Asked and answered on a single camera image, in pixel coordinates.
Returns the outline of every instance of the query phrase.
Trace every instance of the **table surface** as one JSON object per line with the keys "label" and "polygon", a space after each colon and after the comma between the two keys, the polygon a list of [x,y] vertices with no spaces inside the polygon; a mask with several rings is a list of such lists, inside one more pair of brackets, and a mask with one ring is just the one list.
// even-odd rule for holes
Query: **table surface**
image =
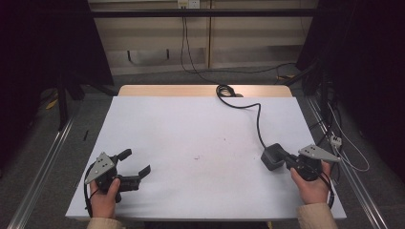
{"label": "table surface", "polygon": [[[232,104],[262,103],[260,124],[266,144],[277,142],[297,154],[313,143],[287,87],[233,88],[249,97],[227,98]],[[124,149],[132,149],[133,155],[119,163],[120,174],[130,176],[151,165],[152,172],[138,191],[122,193],[125,201],[117,206],[118,217],[260,221],[296,217],[295,207],[302,202],[289,171],[270,172],[260,160],[263,147],[255,128],[257,109],[230,109],[211,96],[215,89],[206,85],[121,88],[86,166],[100,152],[112,156]],[[76,191],[68,218],[88,217],[82,193]],[[338,219],[346,217],[338,196],[332,213]]]}
{"label": "table surface", "polygon": [[[244,97],[292,97],[284,85],[233,85]],[[125,85],[118,96],[216,96],[216,85]]]}

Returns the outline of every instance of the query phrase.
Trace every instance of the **gray floor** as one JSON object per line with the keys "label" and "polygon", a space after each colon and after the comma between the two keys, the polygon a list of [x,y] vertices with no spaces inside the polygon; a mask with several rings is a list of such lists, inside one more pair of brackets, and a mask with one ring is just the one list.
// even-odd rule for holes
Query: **gray floor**
{"label": "gray floor", "polygon": [[[265,70],[268,67],[240,68],[238,71]],[[280,68],[279,74],[295,74],[292,67]],[[276,71],[263,73],[204,73],[204,77],[218,80],[227,84],[264,84],[276,82]],[[115,77],[117,90],[124,84],[206,84],[197,75],[185,72],[170,73],[141,73]],[[100,94],[90,87],[84,87],[86,97],[83,101],[70,101],[69,107],[79,107],[72,129],[63,147],[55,159],[51,173],[44,180],[44,186],[32,208],[30,216],[25,221],[26,228],[85,228],[86,222],[80,222],[64,217],[75,192],[75,185],[84,171],[88,157],[96,143],[97,135],[105,115],[111,104],[111,97]],[[303,96],[300,84],[291,87],[293,95],[301,106],[309,126],[316,123],[307,99]],[[0,228],[7,228],[21,200],[26,195],[36,173],[52,146],[57,134],[58,110],[54,107],[45,110],[41,106],[36,115],[32,128],[27,133],[20,147],[16,149],[11,163],[3,168],[0,179]],[[340,107],[343,116],[345,134],[364,153],[371,164],[366,173],[358,173],[366,189],[375,201],[383,218],[391,228],[402,228],[405,224],[405,185],[379,158],[373,145],[362,138],[351,116]],[[319,128],[312,129],[314,141],[317,142],[322,133]],[[322,145],[328,149],[326,142]],[[352,164],[364,167],[363,158],[350,146],[345,144],[345,151]],[[348,179],[342,173],[339,184],[335,186],[347,219],[338,220],[340,228],[373,228],[368,216],[353,191]],[[275,221],[274,228],[298,228],[296,220]]]}

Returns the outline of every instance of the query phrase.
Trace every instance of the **finger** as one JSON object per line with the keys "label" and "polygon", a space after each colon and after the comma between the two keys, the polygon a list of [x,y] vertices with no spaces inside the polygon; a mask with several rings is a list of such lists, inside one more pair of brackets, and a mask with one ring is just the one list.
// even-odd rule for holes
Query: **finger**
{"label": "finger", "polygon": [[291,168],[290,171],[291,171],[292,180],[294,180],[295,184],[300,189],[302,187],[302,185],[305,183],[305,181],[301,178],[301,176],[298,174],[298,172],[294,168]]}
{"label": "finger", "polygon": [[328,176],[330,177],[330,164],[322,161],[322,171]]}
{"label": "finger", "polygon": [[107,193],[107,196],[109,198],[116,198],[116,194],[118,192],[120,183],[121,183],[121,181],[118,178],[115,178],[113,180],[113,182],[110,185],[110,188],[108,189],[108,193]]}
{"label": "finger", "polygon": [[98,186],[96,184],[96,181],[92,180],[92,182],[90,182],[90,193],[97,191],[97,189],[98,189]]}

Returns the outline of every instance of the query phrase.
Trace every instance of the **sleeve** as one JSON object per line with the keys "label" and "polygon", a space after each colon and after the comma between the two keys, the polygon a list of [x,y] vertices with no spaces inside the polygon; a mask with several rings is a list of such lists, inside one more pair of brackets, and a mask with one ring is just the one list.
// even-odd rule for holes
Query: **sleeve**
{"label": "sleeve", "polygon": [[327,203],[314,203],[297,208],[302,229],[337,228]]}
{"label": "sleeve", "polygon": [[91,218],[87,229],[121,229],[122,224],[115,219]]}

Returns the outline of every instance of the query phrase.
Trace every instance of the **wire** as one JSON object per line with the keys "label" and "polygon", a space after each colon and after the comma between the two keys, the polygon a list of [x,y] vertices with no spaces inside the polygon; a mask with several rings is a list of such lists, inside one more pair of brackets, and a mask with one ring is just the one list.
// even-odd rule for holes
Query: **wire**
{"label": "wire", "polygon": [[[332,114],[334,120],[335,120],[336,123],[337,123],[337,118],[336,118],[336,116],[334,115],[333,109],[331,108],[331,106],[330,106],[329,103],[328,103],[328,106],[329,106],[329,108],[330,108],[330,111],[331,111],[331,114]],[[342,135],[343,135],[343,136],[349,141],[349,143],[354,147],[354,149],[356,149],[357,152],[364,158],[364,160],[365,160],[366,163],[367,163],[367,168],[366,168],[366,169],[359,169],[359,168],[355,167],[354,165],[352,165],[352,164],[349,162],[349,160],[348,160],[347,158],[345,158],[344,156],[342,156],[342,154],[339,152],[339,150],[338,150],[336,147],[334,147],[334,149],[336,149],[336,151],[338,152],[338,154],[342,157],[342,160],[344,160],[346,163],[348,163],[353,169],[355,169],[355,170],[357,170],[357,171],[359,171],[359,172],[367,172],[367,171],[369,171],[369,170],[370,170],[370,163],[369,163],[369,161],[366,159],[366,157],[363,155],[363,153],[349,140],[349,138],[345,135],[345,133],[344,133],[344,132],[342,131],[342,129],[340,128],[340,125],[337,125],[337,127],[338,127],[339,130],[342,132]]]}
{"label": "wire", "polygon": [[315,128],[317,125],[320,125],[320,124],[321,124],[322,122],[324,122],[324,121],[325,121],[325,120],[322,119],[322,120],[318,121],[317,123],[314,123],[314,124],[308,126],[308,129],[312,130],[313,128]]}
{"label": "wire", "polygon": [[355,10],[356,10],[356,8],[357,8],[357,2],[358,2],[358,0],[355,0],[354,6],[353,6],[353,10],[352,10],[352,13],[351,13],[351,17],[350,17],[350,19],[349,19],[349,24],[348,24],[348,26],[346,27],[345,35],[344,35],[344,37],[343,37],[343,39],[342,39],[342,43],[340,44],[340,48],[343,47],[343,45],[345,44],[346,38],[348,37],[349,29],[351,28],[352,20],[353,20],[353,17],[354,17],[354,13],[355,13]]}
{"label": "wire", "polygon": [[257,135],[258,135],[258,137],[259,137],[259,140],[260,140],[260,143],[262,144],[262,146],[263,146],[264,148],[266,148],[266,145],[265,145],[265,143],[264,143],[263,140],[262,140],[262,135],[260,134],[260,124],[259,124],[260,112],[261,112],[261,110],[262,110],[262,104],[260,104],[260,103],[254,103],[254,104],[251,104],[251,105],[241,106],[241,107],[240,107],[240,106],[231,105],[231,104],[225,102],[225,101],[222,99],[222,97],[236,96],[236,94],[235,94],[233,88],[231,88],[231,87],[228,86],[228,85],[218,85],[218,87],[217,87],[217,96],[218,96],[218,98],[219,98],[225,105],[227,105],[227,106],[229,106],[229,107],[231,107],[231,108],[235,108],[235,109],[247,109],[247,108],[251,108],[251,107],[254,107],[254,106],[258,106],[258,107],[259,107],[259,109],[258,109],[258,111],[257,111],[257,118],[256,118]]}
{"label": "wire", "polygon": [[339,129],[339,137],[342,138],[342,130],[343,130],[343,124],[342,124],[342,115],[340,114],[340,111],[337,107],[335,107],[335,110],[337,111],[337,114],[339,115],[339,122],[336,123],[340,129]]}
{"label": "wire", "polygon": [[303,30],[303,34],[304,34],[304,36],[305,37],[307,37],[307,32],[305,31],[305,29],[304,29],[304,24],[303,24],[303,17],[300,17],[300,21],[301,21],[301,29]]}
{"label": "wire", "polygon": [[278,72],[278,66],[277,66],[277,68],[276,68],[276,73],[277,73],[277,78],[276,78],[276,82],[274,83],[274,85],[277,85],[277,83],[278,83],[278,81],[279,81],[279,78],[280,78],[280,74],[279,74],[279,72]]}
{"label": "wire", "polygon": [[340,180],[340,167],[339,167],[338,162],[333,162],[333,164],[330,167],[330,172],[332,172],[334,170],[334,166],[336,166],[336,165],[337,165],[337,178],[336,178],[336,181],[339,182],[339,180]]}
{"label": "wire", "polygon": [[92,192],[92,194],[90,195],[90,197],[89,198],[92,198],[96,193],[98,192],[98,189],[97,190],[95,190],[94,192]]}
{"label": "wire", "polygon": [[[189,56],[193,71],[187,70],[184,67],[184,64],[182,62],[182,53],[183,53],[183,50],[184,50],[184,40],[185,40],[185,42],[187,44],[188,56]],[[278,76],[279,76],[278,75],[278,69],[280,67],[283,67],[283,66],[286,66],[286,65],[295,65],[295,63],[285,63],[285,64],[280,64],[280,65],[278,65],[276,67],[271,67],[271,68],[264,69],[264,70],[248,71],[248,72],[245,72],[245,71],[231,71],[231,70],[202,70],[202,71],[197,71],[197,69],[194,66],[193,59],[191,58],[190,45],[189,45],[189,41],[188,41],[187,19],[185,17],[182,18],[181,67],[187,73],[196,73],[201,79],[203,79],[205,81],[208,81],[210,83],[220,85],[221,83],[218,83],[218,82],[216,82],[214,80],[209,80],[209,79],[203,77],[201,75],[201,73],[265,73],[265,72],[269,72],[269,71],[272,71],[272,70],[276,70],[277,71],[277,81],[276,81],[276,83],[277,83],[278,82]]]}
{"label": "wire", "polygon": [[[90,171],[92,170],[93,166],[95,166],[94,163],[89,166],[89,168],[86,171],[86,175],[84,177],[87,177],[90,174]],[[92,218],[93,209],[92,209],[92,202],[90,202],[90,198],[93,196],[94,193],[92,193],[92,195],[89,197],[87,194],[86,182],[83,182],[83,184],[84,184],[84,201],[86,202],[86,209],[87,209],[87,212],[89,213],[90,218]]]}
{"label": "wire", "polygon": [[308,165],[307,163],[305,163],[305,168],[310,169],[312,172],[314,172],[316,175],[318,175],[318,177],[321,178],[322,181],[324,181],[325,185],[327,185],[327,187],[330,191],[330,200],[329,200],[328,206],[331,208],[334,203],[334,192],[333,192],[333,189],[331,188],[330,177],[327,174],[325,174],[325,172],[323,172],[323,171],[319,174],[317,170],[315,170],[312,166]]}
{"label": "wire", "polygon": [[318,141],[318,143],[316,143],[316,146],[319,146],[327,137],[329,138],[329,136],[330,136],[330,130],[331,130],[332,123],[330,122],[330,124],[328,124],[328,122],[327,122],[326,124],[328,125],[326,127],[327,131],[322,136],[322,138]]}

